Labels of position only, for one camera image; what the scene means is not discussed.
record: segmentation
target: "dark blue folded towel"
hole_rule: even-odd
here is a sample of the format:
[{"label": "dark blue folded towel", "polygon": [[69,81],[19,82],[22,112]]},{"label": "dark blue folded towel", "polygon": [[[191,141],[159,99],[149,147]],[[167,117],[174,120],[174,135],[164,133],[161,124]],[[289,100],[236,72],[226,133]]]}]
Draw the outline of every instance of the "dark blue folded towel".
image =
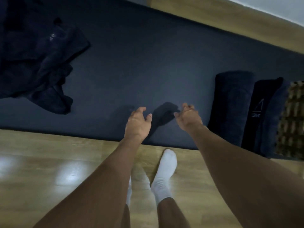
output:
[{"label": "dark blue folded towel", "polygon": [[264,157],[272,156],[289,86],[282,77],[255,83],[242,148]]},{"label": "dark blue folded towel", "polygon": [[215,78],[215,93],[209,130],[226,141],[241,146],[255,76],[246,71],[220,73]]}]

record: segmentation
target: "patterned fabric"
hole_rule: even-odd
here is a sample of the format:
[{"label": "patterned fabric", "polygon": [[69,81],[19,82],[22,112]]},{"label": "patterned fabric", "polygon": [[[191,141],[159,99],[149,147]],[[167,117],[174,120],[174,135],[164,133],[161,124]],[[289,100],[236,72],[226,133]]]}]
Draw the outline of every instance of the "patterned fabric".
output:
[{"label": "patterned fabric", "polygon": [[304,81],[292,82],[279,122],[276,153],[304,160]]}]

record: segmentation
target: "sock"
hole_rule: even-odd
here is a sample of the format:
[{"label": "sock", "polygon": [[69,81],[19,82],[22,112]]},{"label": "sock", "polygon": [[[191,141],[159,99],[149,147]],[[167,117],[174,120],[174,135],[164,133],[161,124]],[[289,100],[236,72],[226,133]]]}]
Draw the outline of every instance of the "sock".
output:
[{"label": "sock", "polygon": [[131,195],[132,195],[132,184],[131,184],[131,176],[129,180],[129,188],[128,188],[128,193],[127,193],[127,202],[126,204],[130,208],[130,202],[131,202]]},{"label": "sock", "polygon": [[174,174],[176,166],[176,154],[173,150],[166,149],[162,155],[154,181],[151,184],[151,191],[155,196],[156,205],[165,198],[172,198],[169,180]]}]

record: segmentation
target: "white wall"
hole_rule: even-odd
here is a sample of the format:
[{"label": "white wall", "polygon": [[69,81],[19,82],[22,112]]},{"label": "white wall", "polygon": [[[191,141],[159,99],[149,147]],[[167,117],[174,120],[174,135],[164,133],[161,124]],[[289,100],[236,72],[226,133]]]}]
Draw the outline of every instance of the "white wall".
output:
[{"label": "white wall", "polygon": [[304,0],[230,0],[304,26]]}]

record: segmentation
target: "light brown wood floor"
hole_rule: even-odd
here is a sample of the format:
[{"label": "light brown wood floor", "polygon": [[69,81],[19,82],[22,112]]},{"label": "light brown wood floor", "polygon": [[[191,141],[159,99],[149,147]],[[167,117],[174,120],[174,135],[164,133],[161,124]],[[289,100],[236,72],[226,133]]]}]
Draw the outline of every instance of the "light brown wood floor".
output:
[{"label": "light brown wood floor", "polygon": [[304,53],[304,27],[228,0],[147,0],[148,6]]},{"label": "light brown wood floor", "polygon": [[[117,142],[0,130],[0,227],[32,227],[116,148]],[[165,148],[141,145],[132,170],[132,227],[157,227],[153,177]],[[240,227],[200,153],[173,148],[174,198],[192,227]],[[278,160],[302,176],[303,163]]]}]

